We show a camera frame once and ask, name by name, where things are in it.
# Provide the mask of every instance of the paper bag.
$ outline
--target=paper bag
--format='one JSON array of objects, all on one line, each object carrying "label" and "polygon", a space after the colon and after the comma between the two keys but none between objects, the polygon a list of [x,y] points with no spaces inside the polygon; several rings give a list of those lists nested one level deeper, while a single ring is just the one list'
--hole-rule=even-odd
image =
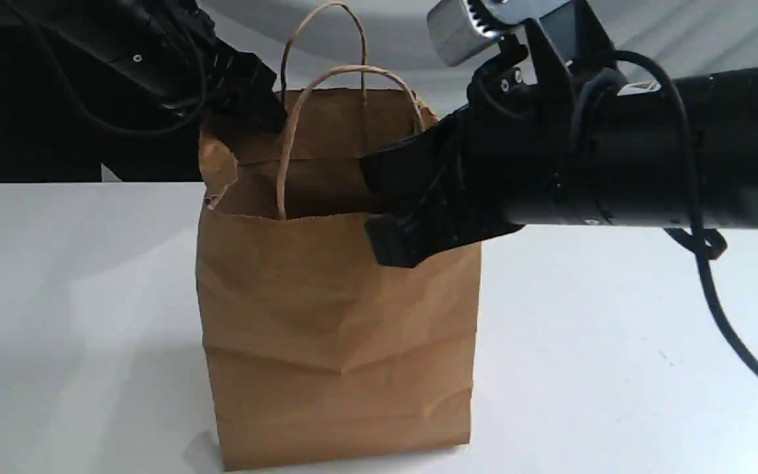
[{"label": "paper bag", "polygon": [[[343,72],[403,90],[313,92]],[[371,66],[334,68],[286,109],[279,136],[202,127],[197,284],[225,468],[467,443],[480,248],[381,267],[364,230],[392,203],[358,158],[436,118]]]}]

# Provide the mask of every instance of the white tabletop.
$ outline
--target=white tabletop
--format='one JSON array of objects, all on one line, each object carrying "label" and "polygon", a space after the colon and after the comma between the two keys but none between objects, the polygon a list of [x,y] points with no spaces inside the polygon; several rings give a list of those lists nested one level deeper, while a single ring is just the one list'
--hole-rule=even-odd
[{"label": "white tabletop", "polygon": [[[195,299],[198,185],[0,186],[0,473],[220,471]],[[758,232],[725,306],[758,354]],[[758,472],[758,381],[661,231],[485,246],[472,444],[263,472]]]}]

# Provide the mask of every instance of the bag handle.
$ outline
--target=bag handle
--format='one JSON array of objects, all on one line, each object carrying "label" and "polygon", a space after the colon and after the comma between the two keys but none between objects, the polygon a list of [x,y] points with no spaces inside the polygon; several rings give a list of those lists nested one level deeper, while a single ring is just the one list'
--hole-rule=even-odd
[{"label": "bag handle", "polygon": [[300,93],[300,96],[297,97],[297,102],[294,103],[294,108],[288,116],[286,128],[283,131],[284,138],[282,155],[280,156],[280,172],[276,177],[276,204],[280,211],[280,220],[288,219],[286,215],[286,175],[288,174],[289,162],[291,162],[291,150],[294,147],[294,138],[295,135],[297,135],[297,123],[300,120],[300,110],[303,108],[303,105],[306,103],[313,90],[318,87],[319,84],[333,76],[345,74],[347,72],[361,72],[362,77],[364,77],[365,73],[379,74],[397,83],[409,96],[413,116],[415,116],[415,123],[417,124],[417,132],[423,132],[425,129],[425,122],[423,116],[420,114],[420,108],[417,99],[415,98],[415,93],[413,93],[409,85],[398,75],[387,69],[382,69],[382,67],[355,64],[349,66],[337,66],[329,69],[324,75],[312,81],[312,84],[307,85],[306,89],[304,89],[303,92]]},{"label": "bag handle", "polygon": [[[322,10],[328,9],[329,7],[336,6],[345,9],[345,12],[347,12],[349,17],[355,22],[355,27],[359,29],[359,36],[361,36],[361,65],[365,66],[367,64],[367,38],[365,36],[365,27],[361,24],[359,17],[355,16],[355,13],[353,13],[353,10],[349,8],[349,5],[346,2],[333,0],[324,3],[306,15],[306,18],[303,19],[303,22],[298,25],[297,29],[294,30],[294,33],[291,34],[291,38],[286,42],[286,50],[282,53],[282,63],[280,63],[280,102],[282,102],[283,105],[286,104],[286,66],[288,65],[288,54],[291,52],[292,45],[294,45],[297,37],[300,36],[300,32],[303,31],[303,28],[306,27],[306,25],[309,24],[318,13],[321,13]],[[361,73],[361,94],[364,102],[367,102],[364,72]]]}]

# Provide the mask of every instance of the brown paper bag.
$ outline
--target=brown paper bag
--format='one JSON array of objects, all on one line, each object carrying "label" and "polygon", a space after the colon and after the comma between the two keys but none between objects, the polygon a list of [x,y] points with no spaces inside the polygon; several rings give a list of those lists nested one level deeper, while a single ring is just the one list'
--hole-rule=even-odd
[{"label": "brown paper bag", "polygon": [[[313,92],[343,72],[403,90]],[[380,267],[364,231],[388,203],[358,158],[433,114],[371,66],[334,68],[286,108],[280,136],[202,127],[197,282],[225,468],[467,443],[480,249]]]}]

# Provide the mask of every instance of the cable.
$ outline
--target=cable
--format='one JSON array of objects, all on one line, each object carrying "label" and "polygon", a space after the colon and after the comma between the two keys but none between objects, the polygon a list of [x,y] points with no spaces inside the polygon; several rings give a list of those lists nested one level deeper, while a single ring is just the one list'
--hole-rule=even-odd
[{"label": "cable", "polygon": [[[695,254],[695,262],[697,262],[698,276],[701,280],[701,288],[703,289],[704,297],[707,300],[710,312],[713,314],[713,320],[719,327],[721,335],[728,342],[731,348],[739,356],[741,361],[750,369],[756,377],[758,377],[758,360],[750,353],[745,343],[730,324],[727,319],[727,315],[724,314],[724,309],[721,306],[719,300],[718,291],[715,288],[715,281],[713,280],[713,270],[710,268],[711,255],[715,255],[716,249],[720,249],[720,241],[715,241],[714,237],[717,233],[713,229],[704,229],[703,224],[703,208],[701,208],[700,202],[700,182],[701,175],[698,171],[697,162],[695,161],[695,148],[694,140],[692,137],[692,129],[689,126],[689,117],[686,114],[686,106],[683,103],[683,99],[680,96],[680,91],[677,90],[676,85],[668,76],[668,73],[659,66],[654,60],[649,57],[645,57],[639,53],[632,51],[615,51],[613,53],[614,58],[617,61],[624,63],[632,63],[636,66],[640,66],[645,69],[653,78],[661,85],[661,93],[665,95],[665,98],[671,101],[674,114],[674,125],[676,126],[677,138],[679,141],[680,152],[682,152],[683,158],[686,162],[686,203],[688,207],[689,220],[692,228],[692,235],[686,235],[692,240],[687,240],[686,246],[692,253]],[[675,240],[680,237],[679,234],[673,235]]]},{"label": "cable", "polygon": [[[195,55],[195,62],[196,62],[197,72],[198,72],[199,95],[198,95],[198,100],[195,105],[195,108],[193,108],[192,112],[190,112],[190,114],[184,117],[183,120],[180,120],[177,123],[174,123],[170,126],[166,126],[165,128],[159,128],[159,129],[153,129],[153,130],[136,130],[136,129],[124,128],[121,126],[115,126],[97,117],[96,114],[93,114],[93,112],[91,112],[87,108],[87,106],[84,105],[84,102],[81,100],[80,96],[78,95],[78,91],[76,91],[72,87],[72,82],[69,81],[69,77],[67,77],[66,72],[63,71],[63,67],[61,66],[60,62],[58,62],[57,58],[55,57],[55,54],[54,54],[54,51],[52,51],[51,45],[45,39],[45,36],[43,36],[43,32],[40,31],[39,26],[37,24],[37,20],[31,17],[28,13],[25,13],[23,10],[15,7],[11,0],[0,0],[0,3],[6,6],[14,15],[17,16],[17,18],[19,18],[19,20],[23,23],[23,25],[27,27],[31,35],[31,38],[34,41],[34,44],[39,49],[39,52],[42,54],[43,59],[45,60],[46,63],[49,64],[49,66],[51,66],[51,68],[55,72],[55,75],[57,75],[57,78],[60,80],[61,85],[63,85],[63,89],[65,90],[66,95],[69,98],[69,102],[72,103],[72,105],[75,107],[78,114],[81,114],[81,116],[84,117],[84,119],[86,119],[88,122],[90,122],[92,125],[96,126],[97,128],[105,130],[106,132],[114,133],[116,135],[123,135],[126,137],[136,137],[136,138],[161,137],[162,135],[175,132],[183,128],[184,126],[187,126],[190,123],[193,123],[195,120],[197,120],[198,116],[201,114],[201,111],[204,109],[205,104],[207,104],[207,73],[204,70],[204,60],[201,57],[201,52],[198,51],[198,48],[195,46],[195,42],[193,41],[192,36],[189,33],[189,29],[182,22],[176,22],[176,23],[180,25],[180,29],[183,32],[184,38],[186,39],[186,42],[188,43],[189,48],[192,50],[193,54]],[[166,9],[166,12],[169,13],[170,9],[168,5],[166,5],[165,0],[161,0],[160,3],[162,3],[163,8]]]}]

